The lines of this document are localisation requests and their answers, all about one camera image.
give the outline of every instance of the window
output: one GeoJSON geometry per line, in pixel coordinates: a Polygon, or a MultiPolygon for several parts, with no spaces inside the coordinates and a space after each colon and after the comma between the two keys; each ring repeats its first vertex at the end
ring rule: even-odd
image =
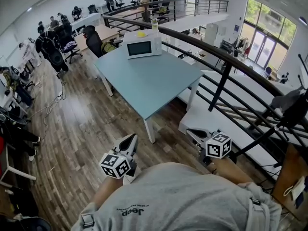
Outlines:
{"type": "Polygon", "coordinates": [[[241,32],[241,38],[248,38],[249,42],[252,41],[252,38],[254,37],[255,28],[244,23],[242,32],[241,32]]]}
{"type": "Polygon", "coordinates": [[[260,13],[261,3],[255,0],[248,0],[245,20],[257,24],[260,13]]]}
{"type": "Polygon", "coordinates": [[[277,43],[275,50],[273,52],[273,55],[270,58],[268,66],[271,69],[275,70],[275,72],[277,72],[278,69],[280,68],[287,52],[288,52],[288,50],[285,47],[283,47],[281,44],[277,43]]]}
{"type": "Polygon", "coordinates": [[[257,25],[278,38],[281,32],[283,20],[284,17],[282,15],[262,4],[257,25]]]}
{"type": "Polygon", "coordinates": [[[294,38],[295,31],[296,25],[286,18],[279,39],[287,46],[290,46],[294,38]]]}

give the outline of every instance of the bottle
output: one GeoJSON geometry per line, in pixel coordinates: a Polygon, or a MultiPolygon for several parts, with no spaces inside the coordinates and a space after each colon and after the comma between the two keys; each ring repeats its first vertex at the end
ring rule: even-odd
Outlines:
{"type": "Polygon", "coordinates": [[[154,18],[152,21],[152,30],[158,32],[158,21],[156,18],[154,18]]]}

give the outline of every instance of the handrail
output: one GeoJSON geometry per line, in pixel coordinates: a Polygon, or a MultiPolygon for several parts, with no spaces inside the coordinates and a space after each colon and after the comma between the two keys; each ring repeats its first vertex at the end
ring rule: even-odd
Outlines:
{"type": "MultiPolygon", "coordinates": [[[[109,25],[109,20],[113,20],[113,21],[117,21],[117,22],[122,22],[125,24],[131,24],[133,26],[140,26],[143,28],[152,28],[152,25],[150,23],[146,23],[146,22],[141,22],[141,21],[136,21],[136,20],[129,20],[126,18],[120,18],[120,17],[116,17],[116,16],[103,16],[106,25],[109,25]]],[[[201,97],[202,99],[204,99],[205,101],[207,101],[210,104],[210,108],[209,111],[211,111],[211,107],[215,107],[215,109],[219,110],[220,112],[222,112],[228,119],[230,119],[235,125],[237,125],[239,128],[241,128],[242,130],[244,130],[249,136],[251,136],[252,138],[254,138],[255,136],[251,134],[251,130],[249,129],[250,127],[244,128],[241,124],[239,124],[234,118],[230,117],[226,112],[222,111],[216,104],[217,100],[220,100],[221,102],[225,103],[226,105],[229,105],[229,108],[231,108],[233,111],[236,110],[236,108],[234,108],[234,106],[232,106],[231,104],[229,104],[228,102],[226,102],[225,100],[223,100],[220,97],[220,94],[222,91],[229,93],[229,95],[232,98],[235,98],[235,100],[239,101],[240,98],[238,98],[237,96],[233,95],[232,93],[230,93],[229,91],[227,91],[226,88],[224,88],[224,85],[226,83],[226,80],[229,80],[231,82],[233,82],[235,85],[237,85],[239,88],[243,89],[246,93],[248,93],[250,96],[252,96],[253,98],[255,98],[260,104],[262,104],[266,110],[265,112],[263,112],[261,115],[259,115],[257,112],[254,112],[254,109],[249,106],[248,104],[246,104],[244,101],[241,101],[240,103],[242,105],[244,105],[245,107],[247,107],[248,109],[251,109],[251,111],[253,111],[253,113],[257,116],[257,118],[261,121],[264,122],[266,125],[268,125],[269,127],[271,127],[271,124],[266,120],[266,116],[265,114],[269,114],[269,112],[272,113],[272,115],[276,118],[281,118],[281,116],[279,114],[277,114],[275,112],[275,110],[268,105],[267,103],[265,103],[265,101],[263,101],[260,97],[258,97],[256,94],[254,94],[251,90],[249,90],[247,87],[245,87],[243,84],[239,83],[237,80],[235,80],[233,77],[229,76],[229,72],[231,67],[235,67],[236,69],[239,69],[241,72],[245,73],[248,77],[250,77],[252,80],[254,80],[257,84],[259,84],[262,88],[264,88],[266,91],[268,91],[272,96],[276,97],[276,96],[283,96],[283,93],[278,90],[274,85],[272,85],[269,81],[267,81],[266,79],[264,79],[261,75],[259,75],[258,73],[256,73],[254,70],[250,69],[249,67],[247,67],[245,64],[243,64],[242,62],[238,61],[236,58],[228,55],[225,51],[222,51],[214,46],[211,46],[205,42],[202,42],[196,38],[187,36],[183,33],[171,30],[169,28],[165,28],[162,26],[158,27],[158,30],[160,33],[166,34],[168,36],[177,38],[181,41],[184,41],[188,44],[194,45],[196,47],[198,47],[199,49],[202,49],[216,57],[218,57],[219,59],[224,60],[227,63],[227,67],[225,69],[225,71],[221,71],[216,69],[214,66],[212,66],[211,64],[205,62],[204,60],[198,58],[197,56],[194,56],[178,47],[175,47],[171,44],[168,44],[166,42],[162,42],[162,44],[171,47],[173,49],[175,49],[176,51],[179,51],[191,58],[193,58],[194,60],[208,66],[210,69],[212,69],[213,71],[217,72],[218,74],[222,75],[222,78],[220,80],[219,83],[215,82],[212,79],[208,79],[209,77],[206,77],[207,80],[211,81],[213,84],[215,84],[216,86],[218,86],[216,92],[214,93],[213,91],[211,91],[209,88],[205,87],[204,85],[199,83],[199,87],[201,87],[203,90],[207,91],[207,93],[210,93],[213,96],[213,100],[210,101],[208,100],[206,97],[204,97],[201,93],[197,92],[197,95],[199,97],[201,97]]],[[[246,122],[248,122],[248,124],[253,127],[254,129],[257,130],[257,132],[259,132],[261,135],[264,134],[264,132],[261,129],[257,129],[256,127],[259,126],[255,125],[254,122],[250,121],[249,119],[245,119],[243,114],[240,115],[240,117],[242,117],[246,122]]],[[[303,126],[303,128],[308,132],[308,122],[306,119],[303,119],[300,124],[303,126]]],[[[299,144],[306,149],[306,145],[303,143],[303,141],[301,140],[301,138],[298,136],[298,134],[296,134],[294,132],[293,129],[289,128],[290,133],[295,137],[295,139],[299,142],[299,144]]],[[[284,139],[284,137],[278,132],[276,131],[276,134],[278,135],[278,137],[281,139],[281,141],[286,144],[286,140],[284,139]]],[[[272,141],[271,139],[268,139],[268,141],[270,141],[273,145],[274,148],[265,148],[265,145],[261,146],[267,150],[278,162],[282,162],[283,157],[285,152],[282,151],[274,141],[272,141]]],[[[308,162],[308,154],[304,156],[304,152],[302,150],[300,150],[300,153],[302,154],[302,156],[304,157],[305,161],[308,162]]]]}
{"type": "MultiPolygon", "coordinates": [[[[168,2],[177,2],[177,1],[187,1],[187,0],[168,0],[168,2]]],[[[211,1],[229,2],[228,0],[211,0],[211,1]]],[[[116,15],[118,13],[122,13],[122,12],[125,12],[125,11],[128,11],[128,10],[135,10],[137,8],[140,8],[140,7],[157,5],[157,4],[164,3],[164,2],[166,2],[166,1],[165,0],[161,0],[161,1],[155,1],[155,2],[138,4],[138,5],[134,5],[134,6],[128,6],[127,8],[123,8],[123,9],[120,9],[120,10],[116,10],[116,11],[112,11],[112,12],[106,13],[106,15],[108,15],[108,16],[116,15]]]]}

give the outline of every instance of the white chair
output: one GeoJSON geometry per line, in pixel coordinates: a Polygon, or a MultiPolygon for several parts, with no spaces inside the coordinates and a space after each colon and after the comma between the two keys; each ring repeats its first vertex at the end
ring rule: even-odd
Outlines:
{"type": "Polygon", "coordinates": [[[15,150],[14,147],[6,143],[3,137],[0,137],[0,184],[6,187],[12,187],[12,185],[7,184],[3,181],[5,175],[10,171],[16,175],[20,175],[26,177],[30,180],[37,180],[35,176],[26,174],[14,167],[12,167],[9,163],[9,155],[8,155],[8,148],[15,150]]]}

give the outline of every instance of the yellow object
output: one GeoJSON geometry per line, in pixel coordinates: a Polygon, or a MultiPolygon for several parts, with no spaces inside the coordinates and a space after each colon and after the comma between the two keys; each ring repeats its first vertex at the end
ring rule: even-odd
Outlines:
{"type": "Polygon", "coordinates": [[[147,34],[144,33],[144,32],[141,32],[141,31],[138,31],[138,32],[137,32],[137,37],[139,37],[139,38],[144,38],[144,37],[146,37],[146,36],[147,36],[147,34]]]}

